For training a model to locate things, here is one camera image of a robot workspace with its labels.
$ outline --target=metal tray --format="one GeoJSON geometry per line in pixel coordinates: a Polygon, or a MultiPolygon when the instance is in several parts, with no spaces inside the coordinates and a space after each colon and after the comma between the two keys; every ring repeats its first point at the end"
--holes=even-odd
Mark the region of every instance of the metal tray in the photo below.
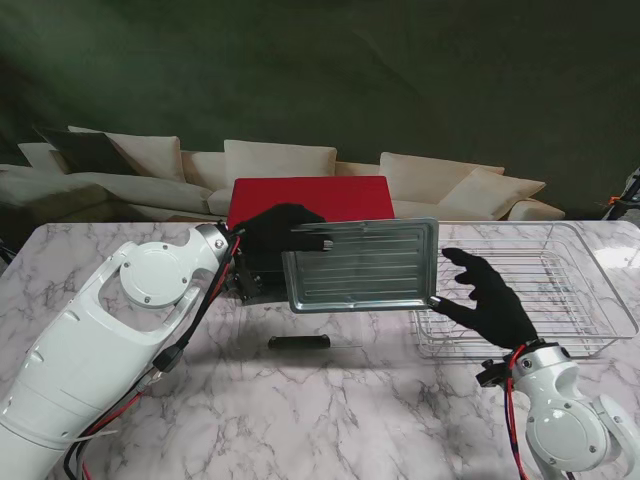
{"type": "Polygon", "coordinates": [[[435,294],[438,221],[434,218],[304,225],[329,235],[329,252],[282,254],[296,313],[414,310],[435,294]]]}

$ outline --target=white marble surface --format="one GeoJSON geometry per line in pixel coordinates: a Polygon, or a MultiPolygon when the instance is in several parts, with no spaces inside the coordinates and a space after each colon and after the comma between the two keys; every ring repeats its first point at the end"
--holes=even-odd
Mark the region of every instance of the white marble surface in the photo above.
{"type": "MultiPolygon", "coordinates": [[[[184,242],[188,226],[38,229],[0,279],[0,395],[33,340],[104,258],[127,240],[184,242]]],[[[640,317],[640,231],[624,222],[574,226],[640,317]]],[[[455,236],[455,228],[443,232],[455,236]]],[[[117,291],[108,293],[106,304],[139,328],[157,320],[138,315],[117,291]]],[[[295,320],[281,304],[241,308],[230,297],[216,301],[183,362],[117,423],[118,434],[92,442],[93,478],[517,478],[501,392],[476,384],[477,362],[418,355],[407,313],[360,315],[362,347],[314,354],[270,354],[241,327],[279,319],[295,320]]],[[[580,386],[587,394],[614,396],[640,423],[639,341],[618,343],[601,359],[583,362],[580,386]]],[[[523,432],[524,397],[517,396],[517,407],[523,432]]],[[[525,468],[539,478],[521,441],[525,468]]],[[[577,478],[614,479],[621,471],[609,466],[577,478]]],[[[65,478],[61,467],[49,478],[65,478]]]]}

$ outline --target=wall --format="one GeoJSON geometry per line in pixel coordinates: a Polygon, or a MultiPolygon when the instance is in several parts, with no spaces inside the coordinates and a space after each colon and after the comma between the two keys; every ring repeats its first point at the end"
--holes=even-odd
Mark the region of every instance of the wall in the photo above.
{"type": "Polygon", "coordinates": [[[76,124],[507,167],[597,214],[637,166],[635,2],[0,0],[0,148],[76,124]]]}

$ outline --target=wire rack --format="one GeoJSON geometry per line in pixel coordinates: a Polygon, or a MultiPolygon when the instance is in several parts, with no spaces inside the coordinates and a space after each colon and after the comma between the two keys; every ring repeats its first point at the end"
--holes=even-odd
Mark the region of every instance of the wire rack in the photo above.
{"type": "MultiPolygon", "coordinates": [[[[520,297],[539,336],[561,343],[573,357],[592,357],[621,338],[632,338],[638,332],[635,319],[579,233],[571,227],[568,231],[577,238],[564,231],[564,235],[557,235],[555,228],[553,225],[544,230],[538,228],[540,232],[544,231],[541,239],[456,238],[441,240],[440,246],[455,246],[484,257],[520,297]],[[574,260],[572,249],[580,249],[580,264],[574,260]],[[581,268],[587,263],[586,259],[591,262],[588,265],[591,267],[590,280],[581,268]],[[618,325],[611,322],[610,315],[591,288],[597,284],[613,291],[613,295],[608,291],[605,297],[613,296],[620,302],[624,315],[616,316],[628,317],[622,320],[631,321],[631,335],[622,334],[618,325]]],[[[468,298],[473,287],[454,280],[463,271],[462,267],[440,256],[437,294],[473,308],[475,302],[468,298]]],[[[413,312],[413,321],[420,350],[425,355],[490,358],[505,354],[503,349],[489,344],[476,332],[431,310],[413,312]]]]}

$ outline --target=black glove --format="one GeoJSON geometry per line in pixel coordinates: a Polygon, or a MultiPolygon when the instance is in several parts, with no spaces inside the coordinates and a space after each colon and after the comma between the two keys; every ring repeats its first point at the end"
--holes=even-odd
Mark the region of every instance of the black glove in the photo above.
{"type": "Polygon", "coordinates": [[[459,248],[443,248],[442,254],[455,265],[466,267],[467,271],[456,275],[455,280],[462,285],[476,287],[469,298],[476,300],[477,306],[472,310],[437,297],[440,303],[434,305],[433,310],[475,330],[499,347],[513,349],[538,338],[518,296],[484,258],[459,248]]]}
{"type": "Polygon", "coordinates": [[[285,251],[323,251],[332,246],[326,235],[292,232],[303,223],[324,223],[320,215],[302,205],[282,203],[239,223],[233,233],[240,235],[240,247],[247,253],[285,251]]]}

